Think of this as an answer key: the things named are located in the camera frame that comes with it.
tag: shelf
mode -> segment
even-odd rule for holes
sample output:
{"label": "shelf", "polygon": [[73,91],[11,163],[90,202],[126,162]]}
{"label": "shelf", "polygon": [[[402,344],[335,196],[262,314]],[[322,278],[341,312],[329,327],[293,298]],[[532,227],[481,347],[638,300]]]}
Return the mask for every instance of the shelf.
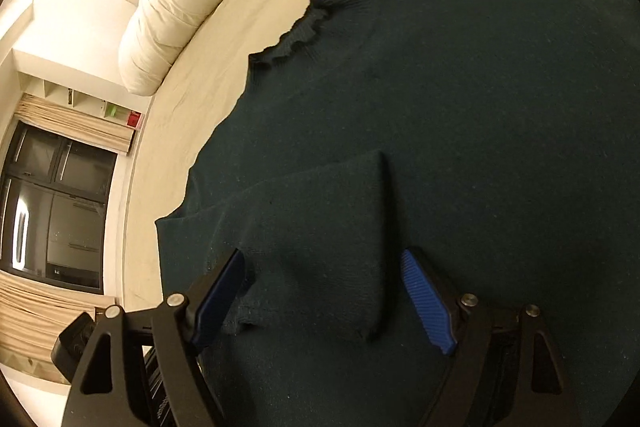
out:
{"label": "shelf", "polygon": [[60,86],[53,82],[48,82],[30,74],[18,73],[20,89],[28,94],[37,96],[64,107],[71,107],[79,112],[90,114],[97,118],[111,121],[126,127],[129,121],[131,110],[119,105],[110,103],[100,98],[85,94],[84,92]]}

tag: glass pane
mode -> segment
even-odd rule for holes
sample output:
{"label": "glass pane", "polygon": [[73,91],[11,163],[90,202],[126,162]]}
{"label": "glass pane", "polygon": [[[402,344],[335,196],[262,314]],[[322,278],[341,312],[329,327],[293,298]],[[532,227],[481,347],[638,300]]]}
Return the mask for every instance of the glass pane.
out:
{"label": "glass pane", "polygon": [[44,277],[52,192],[9,178],[3,196],[1,266]]}
{"label": "glass pane", "polygon": [[20,136],[14,164],[26,174],[48,180],[49,166],[59,142],[60,138],[55,134],[28,127]]}
{"label": "glass pane", "polygon": [[62,152],[56,182],[106,196],[116,154],[79,142],[69,142]]}
{"label": "glass pane", "polygon": [[47,243],[47,272],[52,278],[72,284],[99,281],[104,218],[101,203],[54,195]]}

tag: curtain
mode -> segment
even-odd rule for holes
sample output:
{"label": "curtain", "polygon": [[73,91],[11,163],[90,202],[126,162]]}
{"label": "curtain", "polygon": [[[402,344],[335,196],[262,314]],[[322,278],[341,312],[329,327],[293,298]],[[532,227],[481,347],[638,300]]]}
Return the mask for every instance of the curtain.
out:
{"label": "curtain", "polygon": [[60,332],[79,314],[108,308],[113,297],[50,286],[0,271],[0,362],[66,383],[51,362]]}
{"label": "curtain", "polygon": [[72,140],[127,153],[134,129],[25,93],[16,108],[19,120]]}

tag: dark green sweater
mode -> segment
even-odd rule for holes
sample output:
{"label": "dark green sweater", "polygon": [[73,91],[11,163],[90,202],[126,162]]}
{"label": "dark green sweater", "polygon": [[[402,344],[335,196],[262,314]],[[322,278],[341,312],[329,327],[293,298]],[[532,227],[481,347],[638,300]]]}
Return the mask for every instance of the dark green sweater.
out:
{"label": "dark green sweater", "polygon": [[158,221],[162,286],[250,279],[208,382],[230,426],[417,425],[446,361],[397,258],[538,304],[586,427],[640,367],[637,0],[310,0]]}

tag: window frame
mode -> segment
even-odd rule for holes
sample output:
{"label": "window frame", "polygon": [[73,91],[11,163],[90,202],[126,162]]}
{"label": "window frame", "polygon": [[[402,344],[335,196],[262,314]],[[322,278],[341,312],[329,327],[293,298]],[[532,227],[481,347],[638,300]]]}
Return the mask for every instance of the window frame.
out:
{"label": "window frame", "polygon": [[[33,128],[39,131],[44,131],[48,134],[56,136],[58,139],[56,150],[49,164],[49,172],[47,173],[46,180],[41,176],[26,174],[23,169],[13,164],[15,162],[17,153],[19,152],[19,149],[22,145],[22,142],[26,137],[26,133],[30,128]],[[109,178],[109,182],[104,194],[96,194],[94,192],[88,192],[85,190],[79,190],[78,188],[68,187],[64,184],[55,182],[55,176],[58,172],[58,168],[60,166],[60,161],[62,159],[62,156],[65,153],[65,147],[67,145],[73,144],[73,142],[78,142],[78,141],[72,140],[70,138],[66,138],[64,136],[60,136],[50,131],[39,129],[38,127],[25,124],[21,121],[18,122],[13,132],[13,136],[11,137],[9,147],[6,152],[6,156],[4,158],[2,171],[0,172],[0,205],[1,205],[0,216],[2,217],[4,216],[4,211],[5,211],[4,207],[6,205],[6,197],[8,196],[8,190],[5,187],[6,187],[7,181],[11,179],[20,180],[33,185],[37,185],[38,187],[44,188],[46,190],[52,190],[55,193],[68,196],[72,199],[78,198],[81,200],[92,201],[94,203],[101,203],[104,205],[104,211],[106,216],[109,193],[111,190],[111,183],[113,181],[113,169],[115,167],[117,155],[113,160],[113,165],[111,166],[112,175]],[[102,234],[100,236],[100,273],[98,277],[98,283],[99,283],[98,288],[82,286],[82,285],[73,284],[73,283],[67,283],[67,282],[58,281],[55,279],[49,279],[46,277],[47,270],[45,270],[44,272],[45,274],[43,276],[32,275],[30,273],[17,270],[12,266],[2,267],[0,268],[0,270],[6,273],[10,273],[12,275],[16,275],[18,277],[23,277],[24,279],[30,279],[37,282],[49,284],[52,286],[66,288],[69,290],[81,291],[85,293],[94,293],[98,295],[103,295],[104,294],[104,235],[105,235],[105,226],[102,227]]]}

